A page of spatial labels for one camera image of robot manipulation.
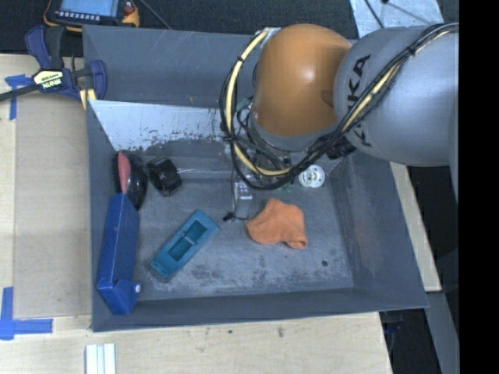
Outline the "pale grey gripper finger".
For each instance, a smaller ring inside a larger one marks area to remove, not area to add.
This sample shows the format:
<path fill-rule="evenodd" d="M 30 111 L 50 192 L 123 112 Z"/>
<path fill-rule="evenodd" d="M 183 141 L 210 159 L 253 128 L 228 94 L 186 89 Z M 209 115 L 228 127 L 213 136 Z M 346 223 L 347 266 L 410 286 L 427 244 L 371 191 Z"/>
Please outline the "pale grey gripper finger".
<path fill-rule="evenodd" d="M 238 219 L 246 220 L 250 215 L 250 207 L 253 201 L 253 194 L 248 185 L 243 181 L 237 181 L 233 185 L 234 210 Z"/>

